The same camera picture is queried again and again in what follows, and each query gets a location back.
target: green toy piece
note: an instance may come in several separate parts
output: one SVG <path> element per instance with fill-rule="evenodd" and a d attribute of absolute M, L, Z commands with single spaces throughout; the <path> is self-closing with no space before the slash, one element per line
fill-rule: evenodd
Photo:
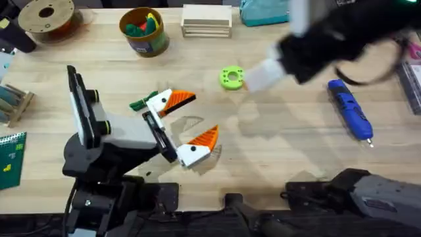
<path fill-rule="evenodd" d="M 244 70 L 239 66 L 227 66 L 219 74 L 221 86 L 227 90 L 238 90 L 243 86 Z M 235 79 L 229 79 L 228 76 L 235 76 Z"/>
<path fill-rule="evenodd" d="M 138 26 L 134 24 L 127 24 L 126 35 L 132 36 L 132 37 L 143 37 L 145 36 L 145 33 L 143 33 L 143 30 L 141 30 L 141 28 L 139 28 Z"/>
<path fill-rule="evenodd" d="M 145 108 L 146 107 L 146 102 L 149 101 L 152 97 L 154 97 L 156 95 L 158 95 L 158 92 L 157 91 L 154 91 L 154 92 L 150 93 L 147 97 L 145 97 L 145 98 L 143 98 L 143 99 L 141 99 L 139 101 L 136 101 L 136 102 L 133 102 L 133 103 L 129 104 L 129 106 L 134 111 L 139 111 L 139 110 Z"/>
<path fill-rule="evenodd" d="M 155 21 L 152 18 L 148 18 L 146 22 L 145 36 L 152 34 L 157 29 Z"/>

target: filament spool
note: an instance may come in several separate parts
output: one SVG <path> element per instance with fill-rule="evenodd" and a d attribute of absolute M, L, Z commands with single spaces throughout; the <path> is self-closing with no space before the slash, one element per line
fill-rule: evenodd
<path fill-rule="evenodd" d="M 84 16 L 71 0 L 33 0 L 21 10 L 18 23 L 35 40 L 54 43 L 72 36 Z"/>

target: wooden block stack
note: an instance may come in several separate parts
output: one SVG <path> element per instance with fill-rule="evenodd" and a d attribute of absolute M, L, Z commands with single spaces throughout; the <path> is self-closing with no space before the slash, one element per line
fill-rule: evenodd
<path fill-rule="evenodd" d="M 222 5 L 183 5 L 183 37 L 230 38 L 232 7 Z"/>

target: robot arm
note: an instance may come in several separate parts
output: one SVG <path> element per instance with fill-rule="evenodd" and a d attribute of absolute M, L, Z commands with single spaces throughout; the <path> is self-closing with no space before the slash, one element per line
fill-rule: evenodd
<path fill-rule="evenodd" d="M 262 90 L 288 74 L 299 84 L 308 82 L 334 61 L 355 60 L 369 43 L 419 28 L 420 12 L 416 0 L 365 0 L 338 7 L 304 34 L 280 40 L 275 56 L 246 73 L 247 87 Z"/>
<path fill-rule="evenodd" d="M 364 170 L 345 169 L 330 182 L 288 182 L 281 196 L 293 211 L 322 207 L 421 228 L 421 186 Z"/>

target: teal box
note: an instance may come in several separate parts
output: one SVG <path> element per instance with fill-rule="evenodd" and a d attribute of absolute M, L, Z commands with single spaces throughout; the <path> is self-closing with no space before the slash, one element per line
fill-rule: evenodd
<path fill-rule="evenodd" d="M 288 2 L 288 0 L 241 0 L 239 7 L 241 21 L 246 26 L 287 22 Z"/>

